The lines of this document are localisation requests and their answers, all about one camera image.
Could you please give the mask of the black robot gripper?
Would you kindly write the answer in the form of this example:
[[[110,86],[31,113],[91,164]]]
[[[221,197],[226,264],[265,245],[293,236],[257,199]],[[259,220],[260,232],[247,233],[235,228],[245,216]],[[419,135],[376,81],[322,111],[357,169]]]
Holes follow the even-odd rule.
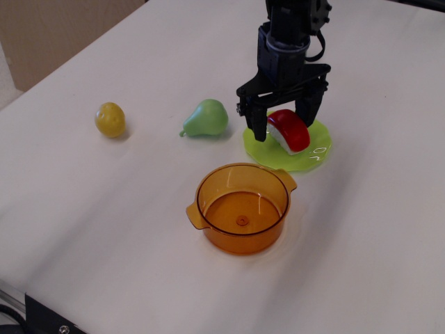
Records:
[[[257,74],[237,89],[237,112],[246,118],[256,141],[267,134],[267,109],[294,101],[296,114],[310,127],[327,90],[327,64],[317,63],[325,51],[321,25],[304,31],[296,45],[273,37],[272,25],[258,31]]]

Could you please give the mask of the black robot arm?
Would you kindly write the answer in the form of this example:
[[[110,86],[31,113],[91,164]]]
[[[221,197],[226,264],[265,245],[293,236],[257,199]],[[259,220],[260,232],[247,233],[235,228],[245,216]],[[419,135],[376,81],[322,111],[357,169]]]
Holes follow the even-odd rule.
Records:
[[[296,113],[311,126],[327,90],[328,64],[320,51],[308,56],[311,38],[325,39],[321,27],[330,21],[327,1],[267,1],[267,22],[258,29],[257,74],[237,89],[237,112],[245,117],[257,141],[265,141],[267,111],[294,102]]]

